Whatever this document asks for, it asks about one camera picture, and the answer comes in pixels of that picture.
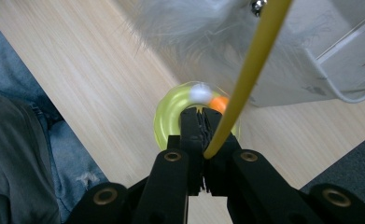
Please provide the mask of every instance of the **orange object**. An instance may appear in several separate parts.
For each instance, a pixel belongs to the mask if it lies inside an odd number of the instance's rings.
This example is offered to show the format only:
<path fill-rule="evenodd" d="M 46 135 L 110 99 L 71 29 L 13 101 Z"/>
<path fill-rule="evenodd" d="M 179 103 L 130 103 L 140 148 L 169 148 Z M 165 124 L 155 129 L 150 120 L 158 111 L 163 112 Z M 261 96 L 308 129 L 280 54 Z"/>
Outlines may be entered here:
<path fill-rule="evenodd" d="M 215 97 L 209 103 L 209 107 L 211 109 L 215 109 L 216 111 L 219 111 L 221 114 L 224 114 L 226 107 L 228 106 L 228 102 L 229 102 L 229 98 L 227 98 L 225 96 Z"/>

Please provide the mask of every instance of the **light wood surface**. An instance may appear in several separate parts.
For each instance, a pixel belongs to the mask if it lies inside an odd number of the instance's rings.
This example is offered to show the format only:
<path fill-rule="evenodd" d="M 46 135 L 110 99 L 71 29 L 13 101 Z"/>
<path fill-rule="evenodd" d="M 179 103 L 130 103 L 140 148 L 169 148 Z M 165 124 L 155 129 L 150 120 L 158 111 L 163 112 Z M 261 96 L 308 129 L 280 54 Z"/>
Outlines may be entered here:
<path fill-rule="evenodd" d="M 152 122 L 165 93 L 187 80 L 234 83 L 184 76 L 140 47 L 125 2 L 0 0 L 0 30 L 109 180 L 130 187 L 159 152 Z M 295 188 L 365 140 L 365 102 L 248 106 L 241 121 L 242 147 L 264 154 Z M 190 223 L 228 222 L 224 199 L 190 199 Z"/>

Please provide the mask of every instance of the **yellow stick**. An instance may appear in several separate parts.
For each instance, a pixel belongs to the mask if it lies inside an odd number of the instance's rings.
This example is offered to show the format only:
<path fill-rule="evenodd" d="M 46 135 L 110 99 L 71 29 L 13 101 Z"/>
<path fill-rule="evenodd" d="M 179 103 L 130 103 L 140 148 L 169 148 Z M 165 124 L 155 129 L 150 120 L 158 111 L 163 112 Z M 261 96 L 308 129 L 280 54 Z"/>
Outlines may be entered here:
<path fill-rule="evenodd" d="M 260 16 L 260 23 L 249 47 L 240 76 L 237 80 L 232 98 L 229 101 L 225 115 L 220 120 L 214 137 L 207 150 L 204 152 L 206 159 L 215 156 L 226 138 L 229 136 L 232 126 L 240 116 L 246 104 L 249 94 L 252 92 L 260 71 L 277 38 L 284 18 L 287 15 L 292 0 L 270 0 Z"/>

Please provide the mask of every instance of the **blue denim jeans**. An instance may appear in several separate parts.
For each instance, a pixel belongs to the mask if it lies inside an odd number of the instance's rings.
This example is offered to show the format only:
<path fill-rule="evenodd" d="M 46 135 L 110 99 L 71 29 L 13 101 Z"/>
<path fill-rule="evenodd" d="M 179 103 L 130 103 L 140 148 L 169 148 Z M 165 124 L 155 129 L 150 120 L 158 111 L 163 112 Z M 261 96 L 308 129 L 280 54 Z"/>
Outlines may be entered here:
<path fill-rule="evenodd" d="M 1 33 L 0 94 L 26 102 L 36 113 L 48 140 L 55 195 L 65 222 L 83 194 L 107 179 Z"/>

